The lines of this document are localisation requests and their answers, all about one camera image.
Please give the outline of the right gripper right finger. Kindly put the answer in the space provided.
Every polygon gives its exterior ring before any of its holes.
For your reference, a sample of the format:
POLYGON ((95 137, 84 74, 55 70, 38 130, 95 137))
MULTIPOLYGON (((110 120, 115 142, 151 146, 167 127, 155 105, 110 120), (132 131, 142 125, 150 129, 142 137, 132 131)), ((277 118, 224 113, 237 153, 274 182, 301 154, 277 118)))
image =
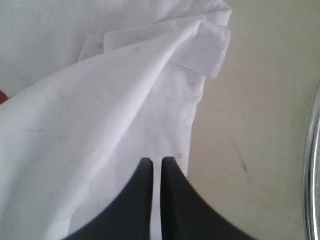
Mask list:
POLYGON ((244 239, 242 231, 201 198, 174 157, 162 161, 160 215, 164 240, 244 239))

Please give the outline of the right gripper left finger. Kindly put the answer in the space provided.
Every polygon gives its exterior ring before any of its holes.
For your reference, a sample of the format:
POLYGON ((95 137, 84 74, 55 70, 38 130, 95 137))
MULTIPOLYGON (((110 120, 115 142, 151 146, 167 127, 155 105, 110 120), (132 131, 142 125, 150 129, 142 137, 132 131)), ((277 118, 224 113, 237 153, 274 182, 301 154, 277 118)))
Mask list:
POLYGON ((140 160, 115 200, 68 240, 149 240, 153 204, 153 162, 140 160))

